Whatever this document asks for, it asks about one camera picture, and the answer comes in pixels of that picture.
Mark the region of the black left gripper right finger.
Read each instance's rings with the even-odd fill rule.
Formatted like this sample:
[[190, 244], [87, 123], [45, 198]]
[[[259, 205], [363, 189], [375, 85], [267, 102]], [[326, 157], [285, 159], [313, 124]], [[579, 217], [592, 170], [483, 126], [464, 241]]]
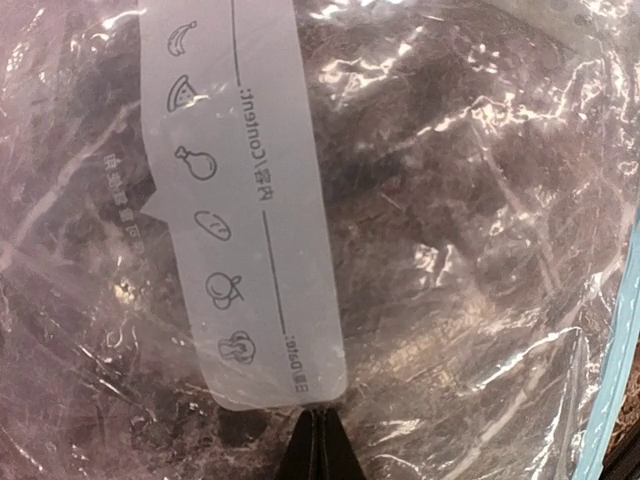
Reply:
[[322, 480], [365, 480], [365, 474], [337, 411], [318, 412], [316, 436], [316, 478]]

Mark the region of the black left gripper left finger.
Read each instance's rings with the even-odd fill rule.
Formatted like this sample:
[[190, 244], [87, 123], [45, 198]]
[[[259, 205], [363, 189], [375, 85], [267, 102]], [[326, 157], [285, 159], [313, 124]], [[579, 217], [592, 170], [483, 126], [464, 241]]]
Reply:
[[316, 412], [305, 410], [299, 416], [279, 464], [276, 480], [316, 478]]

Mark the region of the clear zip top bag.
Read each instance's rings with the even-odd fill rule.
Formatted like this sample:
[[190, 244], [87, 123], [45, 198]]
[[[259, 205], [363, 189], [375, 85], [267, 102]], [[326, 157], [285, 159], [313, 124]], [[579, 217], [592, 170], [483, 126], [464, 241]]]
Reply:
[[635, 479], [635, 1], [5, 1], [1, 475]]

